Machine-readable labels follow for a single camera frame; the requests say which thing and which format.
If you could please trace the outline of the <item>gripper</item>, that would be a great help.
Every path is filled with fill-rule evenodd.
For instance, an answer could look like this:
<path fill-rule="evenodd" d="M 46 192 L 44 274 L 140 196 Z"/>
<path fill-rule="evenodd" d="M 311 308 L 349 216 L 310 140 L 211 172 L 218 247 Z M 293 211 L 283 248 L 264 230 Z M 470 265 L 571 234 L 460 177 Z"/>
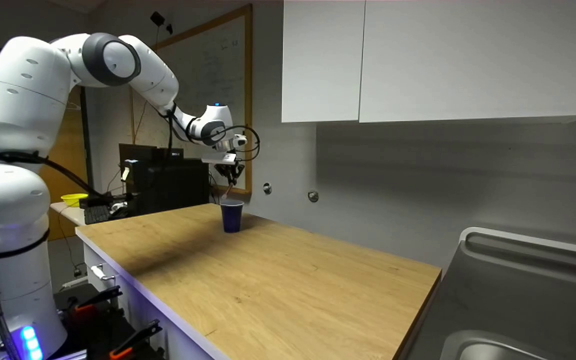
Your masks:
<path fill-rule="evenodd" d="M 237 187 L 244 169 L 245 165 L 239 162 L 216 166 L 215 182 L 217 182 L 217 184 L 222 187 L 228 187 L 229 185 L 232 187 Z"/>

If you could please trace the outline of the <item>dark blue cup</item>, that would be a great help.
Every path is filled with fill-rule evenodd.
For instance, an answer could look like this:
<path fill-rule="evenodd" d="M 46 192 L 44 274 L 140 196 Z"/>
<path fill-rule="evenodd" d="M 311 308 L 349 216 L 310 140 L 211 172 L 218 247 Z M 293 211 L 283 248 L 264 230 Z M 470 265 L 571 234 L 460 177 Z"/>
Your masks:
<path fill-rule="evenodd" d="M 242 229 L 244 202 L 236 199 L 221 199 L 222 228 L 225 233 L 237 233 Z"/>

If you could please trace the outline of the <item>black computer case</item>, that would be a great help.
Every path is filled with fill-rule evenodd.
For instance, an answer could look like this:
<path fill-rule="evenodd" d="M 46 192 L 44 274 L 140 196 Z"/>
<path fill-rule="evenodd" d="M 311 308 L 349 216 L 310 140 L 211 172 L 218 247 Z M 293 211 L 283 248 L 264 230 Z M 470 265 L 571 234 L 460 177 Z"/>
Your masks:
<path fill-rule="evenodd" d="M 209 167 L 199 159 L 177 159 L 163 165 L 153 161 L 125 162 L 129 217 L 196 207 L 210 198 Z"/>

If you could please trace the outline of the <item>black monitor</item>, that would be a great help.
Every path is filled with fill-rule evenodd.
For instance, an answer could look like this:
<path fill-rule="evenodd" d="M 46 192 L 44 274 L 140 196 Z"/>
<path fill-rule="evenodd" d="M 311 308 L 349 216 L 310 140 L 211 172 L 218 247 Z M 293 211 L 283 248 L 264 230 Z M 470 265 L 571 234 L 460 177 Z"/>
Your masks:
<path fill-rule="evenodd" d="M 185 158 L 184 150 L 174 147 L 169 151 L 165 147 L 119 143 L 118 151 L 119 164 L 123 164 L 128 160 L 163 164 L 167 160 L 174 162 Z"/>

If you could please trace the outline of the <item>black keyboard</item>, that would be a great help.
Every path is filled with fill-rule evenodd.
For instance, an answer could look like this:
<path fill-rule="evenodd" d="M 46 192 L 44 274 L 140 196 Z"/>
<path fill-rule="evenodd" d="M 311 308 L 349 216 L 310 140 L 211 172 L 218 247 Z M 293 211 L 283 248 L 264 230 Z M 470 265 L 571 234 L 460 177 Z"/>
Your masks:
<path fill-rule="evenodd" d="M 112 217 L 107 205 L 89 206 L 83 209 L 85 224 L 98 224 L 109 221 Z"/>

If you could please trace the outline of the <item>narrow white cabinet door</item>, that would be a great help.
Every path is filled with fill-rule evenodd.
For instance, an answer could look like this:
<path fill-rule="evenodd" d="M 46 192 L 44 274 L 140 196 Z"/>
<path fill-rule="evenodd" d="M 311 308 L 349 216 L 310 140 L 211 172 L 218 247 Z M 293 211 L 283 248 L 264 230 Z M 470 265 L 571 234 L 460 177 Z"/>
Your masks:
<path fill-rule="evenodd" d="M 366 0 L 284 0 L 281 120 L 357 121 Z"/>

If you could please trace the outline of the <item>yellow bowl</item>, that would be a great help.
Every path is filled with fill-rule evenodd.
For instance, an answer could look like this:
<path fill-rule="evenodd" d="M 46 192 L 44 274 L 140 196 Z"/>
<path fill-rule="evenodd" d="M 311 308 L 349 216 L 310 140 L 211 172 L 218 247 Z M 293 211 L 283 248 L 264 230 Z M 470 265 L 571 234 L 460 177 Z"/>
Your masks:
<path fill-rule="evenodd" d="M 89 198 L 89 194 L 86 193 L 72 193 L 72 194 L 64 194 L 61 196 L 61 200 L 64 203 L 64 205 L 70 208 L 79 208 L 81 202 L 87 198 Z"/>

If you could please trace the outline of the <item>white side desk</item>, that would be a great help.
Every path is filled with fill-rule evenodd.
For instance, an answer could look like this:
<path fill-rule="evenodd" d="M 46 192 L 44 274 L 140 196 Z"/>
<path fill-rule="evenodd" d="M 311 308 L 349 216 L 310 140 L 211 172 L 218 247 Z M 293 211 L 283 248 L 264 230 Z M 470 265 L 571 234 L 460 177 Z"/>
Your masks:
<path fill-rule="evenodd" d="M 68 206 L 65 202 L 51 203 L 50 208 L 61 217 L 71 221 L 76 227 L 86 225 L 85 212 L 82 208 Z"/>

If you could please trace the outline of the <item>black orange clamp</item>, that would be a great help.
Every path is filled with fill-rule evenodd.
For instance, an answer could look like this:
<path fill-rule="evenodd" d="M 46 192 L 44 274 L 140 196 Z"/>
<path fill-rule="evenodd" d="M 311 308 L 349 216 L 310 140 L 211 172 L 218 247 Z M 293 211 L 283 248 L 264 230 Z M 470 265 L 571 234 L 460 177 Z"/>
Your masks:
<path fill-rule="evenodd" d="M 96 305 L 101 303 L 112 303 L 116 298 L 121 296 L 123 292 L 121 291 L 121 287 L 119 285 L 113 285 L 112 287 L 108 287 L 98 294 L 92 296 L 91 298 L 83 301 L 82 303 L 76 303 L 72 307 L 73 313 L 86 313 L 91 312 Z"/>
<path fill-rule="evenodd" d="M 109 360 L 137 360 L 137 352 L 150 344 L 150 339 L 163 330 L 160 320 L 153 319 L 144 328 L 136 330 L 121 345 L 109 352 Z"/>

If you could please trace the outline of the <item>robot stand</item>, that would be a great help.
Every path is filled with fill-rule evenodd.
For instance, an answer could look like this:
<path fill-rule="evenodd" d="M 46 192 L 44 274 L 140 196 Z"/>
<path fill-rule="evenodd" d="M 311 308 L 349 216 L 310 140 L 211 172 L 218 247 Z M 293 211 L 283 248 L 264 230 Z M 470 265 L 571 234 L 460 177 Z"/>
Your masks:
<path fill-rule="evenodd" d="M 99 303 L 90 312 L 73 313 L 73 306 L 98 294 L 91 284 L 77 285 L 54 294 L 58 315 L 66 329 L 66 340 L 48 360 L 109 360 L 109 353 L 146 325 L 129 324 L 119 297 Z M 136 360 L 165 360 L 162 348 L 151 344 L 137 351 Z"/>

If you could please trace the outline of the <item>wide white cabinet door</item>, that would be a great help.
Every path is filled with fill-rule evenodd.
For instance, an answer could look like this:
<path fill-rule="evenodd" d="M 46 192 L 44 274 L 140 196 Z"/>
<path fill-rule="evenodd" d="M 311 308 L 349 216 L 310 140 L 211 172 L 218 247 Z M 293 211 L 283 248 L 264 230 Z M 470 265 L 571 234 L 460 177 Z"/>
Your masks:
<path fill-rule="evenodd" d="M 369 1 L 361 123 L 576 121 L 576 0 Z"/>

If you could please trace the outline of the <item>stainless steel sink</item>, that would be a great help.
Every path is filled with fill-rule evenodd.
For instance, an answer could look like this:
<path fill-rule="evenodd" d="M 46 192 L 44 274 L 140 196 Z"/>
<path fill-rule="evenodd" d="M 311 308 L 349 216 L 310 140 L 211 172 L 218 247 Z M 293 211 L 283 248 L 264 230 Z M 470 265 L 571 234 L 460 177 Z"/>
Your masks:
<path fill-rule="evenodd" d="M 405 360 L 576 360 L 576 244 L 459 236 Z"/>

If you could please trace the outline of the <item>whiteboard with wooden frame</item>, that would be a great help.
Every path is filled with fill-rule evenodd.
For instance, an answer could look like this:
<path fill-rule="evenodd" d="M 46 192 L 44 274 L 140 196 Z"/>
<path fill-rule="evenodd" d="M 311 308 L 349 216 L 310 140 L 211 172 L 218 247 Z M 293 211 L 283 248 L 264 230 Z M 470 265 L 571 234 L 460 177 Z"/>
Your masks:
<path fill-rule="evenodd" d="M 232 194 L 252 193 L 253 162 L 259 140 L 252 131 L 253 113 L 253 6 L 218 16 L 155 46 L 157 54 L 178 77 L 176 104 L 199 117 L 207 107 L 227 106 L 230 133 L 247 137 L 234 153 L 244 171 Z"/>

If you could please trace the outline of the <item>white wall cabinet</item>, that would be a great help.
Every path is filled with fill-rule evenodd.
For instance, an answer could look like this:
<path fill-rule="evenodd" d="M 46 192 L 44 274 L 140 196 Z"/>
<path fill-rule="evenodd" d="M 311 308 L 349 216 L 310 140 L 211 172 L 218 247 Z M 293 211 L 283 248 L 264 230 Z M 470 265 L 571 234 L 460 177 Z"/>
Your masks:
<path fill-rule="evenodd" d="M 284 0 L 284 123 L 576 121 L 576 0 Z"/>

